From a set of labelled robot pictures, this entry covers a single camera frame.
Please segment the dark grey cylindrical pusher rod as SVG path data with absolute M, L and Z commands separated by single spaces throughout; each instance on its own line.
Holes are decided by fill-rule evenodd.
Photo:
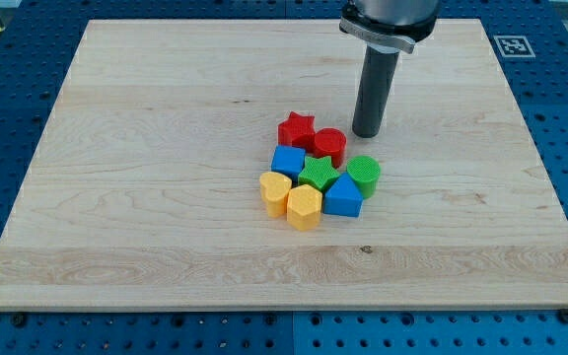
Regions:
M 352 120 L 357 136 L 372 138 L 380 132 L 398 57 L 398 52 L 367 46 Z

